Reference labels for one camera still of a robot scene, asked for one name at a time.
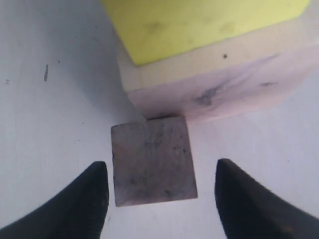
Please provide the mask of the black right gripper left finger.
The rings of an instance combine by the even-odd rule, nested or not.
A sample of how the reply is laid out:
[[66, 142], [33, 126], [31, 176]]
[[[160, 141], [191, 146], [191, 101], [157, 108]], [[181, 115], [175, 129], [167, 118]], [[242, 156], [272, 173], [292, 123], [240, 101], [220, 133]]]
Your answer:
[[107, 166], [93, 162], [66, 188], [2, 228], [2, 239], [99, 239], [109, 206]]

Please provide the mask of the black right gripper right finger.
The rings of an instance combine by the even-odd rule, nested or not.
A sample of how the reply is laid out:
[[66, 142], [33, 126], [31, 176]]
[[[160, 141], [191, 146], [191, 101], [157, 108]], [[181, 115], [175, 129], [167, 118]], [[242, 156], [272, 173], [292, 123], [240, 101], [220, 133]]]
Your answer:
[[217, 161], [215, 202], [228, 239], [317, 239], [318, 218], [265, 188], [230, 159]]

